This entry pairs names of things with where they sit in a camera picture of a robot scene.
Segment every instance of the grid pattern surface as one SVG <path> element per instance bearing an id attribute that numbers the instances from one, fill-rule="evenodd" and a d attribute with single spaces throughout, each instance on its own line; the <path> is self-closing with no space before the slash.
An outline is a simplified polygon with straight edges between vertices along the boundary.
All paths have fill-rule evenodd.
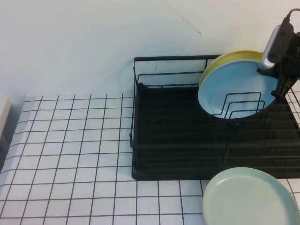
<path id="1" fill-rule="evenodd" d="M 208 180 L 131 177 L 132 105 L 123 95 L 27 98 L 0 173 L 0 225 L 204 225 Z M 300 179 L 280 182 L 299 204 Z"/>

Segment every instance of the mint green plate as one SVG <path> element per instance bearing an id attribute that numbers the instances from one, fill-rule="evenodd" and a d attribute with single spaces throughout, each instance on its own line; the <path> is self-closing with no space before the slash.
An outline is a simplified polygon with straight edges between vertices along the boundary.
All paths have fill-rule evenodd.
<path id="1" fill-rule="evenodd" d="M 206 225 L 300 225 L 293 196 L 274 177 L 237 167 L 217 174 L 203 197 Z"/>

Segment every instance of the black dish rack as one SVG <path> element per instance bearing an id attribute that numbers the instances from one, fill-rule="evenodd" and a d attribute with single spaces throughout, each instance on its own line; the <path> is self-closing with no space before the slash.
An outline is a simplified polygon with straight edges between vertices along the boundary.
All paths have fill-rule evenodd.
<path id="1" fill-rule="evenodd" d="M 203 71 L 136 76 L 136 64 L 141 61 L 202 60 L 206 68 L 208 60 L 217 56 L 135 58 L 130 134 L 134 179 L 209 180 L 233 167 L 259 169 L 277 179 L 300 178 L 300 130 L 286 99 L 277 98 L 264 109 L 261 94 L 253 92 L 258 96 L 256 114 L 220 119 L 200 107 L 198 83 L 140 82 L 143 76 L 195 74 L 200 78 Z"/>

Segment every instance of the wall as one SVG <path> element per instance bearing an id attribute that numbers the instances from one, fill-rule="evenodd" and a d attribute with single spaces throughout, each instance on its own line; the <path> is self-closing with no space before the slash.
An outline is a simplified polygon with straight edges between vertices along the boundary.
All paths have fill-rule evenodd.
<path id="1" fill-rule="evenodd" d="M 25 95 L 130 92 L 136 56 L 262 51 L 297 6 L 299 0 L 0 0 L 0 94 L 14 106 L 8 133 Z"/>

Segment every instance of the dish rack drip tray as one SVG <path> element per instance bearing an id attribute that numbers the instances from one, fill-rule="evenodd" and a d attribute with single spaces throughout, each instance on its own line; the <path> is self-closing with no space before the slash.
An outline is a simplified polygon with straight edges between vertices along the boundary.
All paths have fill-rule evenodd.
<path id="1" fill-rule="evenodd" d="M 222 170 L 251 167 L 277 179 L 300 178 L 300 131 L 286 99 L 241 119 L 207 114 L 198 102 L 198 83 L 173 84 L 172 76 L 203 71 L 139 74 L 138 62 L 199 60 L 213 56 L 135 58 L 134 111 L 130 134 L 136 180 L 209 180 Z M 169 84 L 141 78 L 168 76 Z M 293 90 L 291 95 L 297 100 Z"/>

